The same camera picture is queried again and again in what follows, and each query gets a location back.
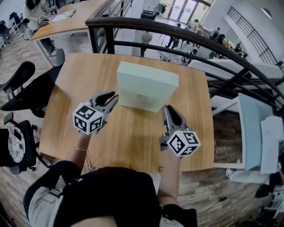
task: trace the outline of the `bracelet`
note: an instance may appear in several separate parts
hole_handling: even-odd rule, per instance
[[[83,149],[80,149],[78,147],[75,148],[76,150],[79,150],[79,151],[87,151],[87,150],[83,150]]]

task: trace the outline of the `white box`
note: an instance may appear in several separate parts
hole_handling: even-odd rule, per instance
[[[279,154],[279,142],[272,141],[262,144],[261,174],[276,173]]]
[[[121,62],[117,70],[118,103],[157,113],[179,86],[175,73]]]
[[[267,117],[261,123],[262,143],[284,140],[282,118],[276,116]]]

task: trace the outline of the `desk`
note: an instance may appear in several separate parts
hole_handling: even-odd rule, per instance
[[[47,63],[50,67],[53,67],[53,63],[49,59],[46,50],[41,45],[40,40],[57,34],[77,33],[77,32],[87,32],[90,40],[89,30],[88,27],[85,25],[85,21],[104,2],[105,0],[90,0],[90,1],[83,1],[80,3],[63,6],[61,9],[58,10],[58,13],[74,9],[76,10],[76,13],[71,18],[57,21],[54,23],[49,23],[45,26],[42,26],[33,35],[31,40],[34,41],[35,45],[38,47],[43,57],[47,60]]]
[[[176,107],[197,132],[201,147],[181,160],[181,171],[213,168],[214,134],[209,91],[204,72],[177,64],[125,55],[71,54],[67,57],[49,99],[39,150],[64,159],[78,135],[72,112],[99,91],[117,92],[117,69],[121,61],[154,67],[179,75],[179,87],[169,104]],[[123,166],[157,172],[164,165],[159,137],[165,132],[162,111],[152,113],[116,105],[108,124],[93,135],[89,151],[92,165]]]

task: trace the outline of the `jeans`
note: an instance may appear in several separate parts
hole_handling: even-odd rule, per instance
[[[10,34],[9,29],[6,28],[5,31],[1,33],[2,38],[4,39],[5,43],[10,43],[12,41],[12,36]]]
[[[55,50],[55,46],[53,45],[50,38],[41,39],[40,42],[49,54],[51,54]]]
[[[147,48],[143,48],[143,47],[141,48],[141,52],[140,52],[141,57],[144,57],[146,50],[147,50]]]

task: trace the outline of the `chair armrest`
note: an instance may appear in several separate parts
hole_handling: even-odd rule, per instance
[[[61,67],[65,62],[65,53],[63,49],[58,49],[56,51],[56,64],[57,67]]]
[[[24,62],[20,65],[14,75],[5,83],[0,85],[0,91],[11,88],[12,91],[21,87],[35,73],[36,67],[32,62]]]
[[[14,113],[13,113],[13,112],[8,113],[8,114],[4,117],[4,125],[10,122],[10,123],[12,123],[13,125],[17,126],[18,123],[15,122],[13,119],[14,119]]]

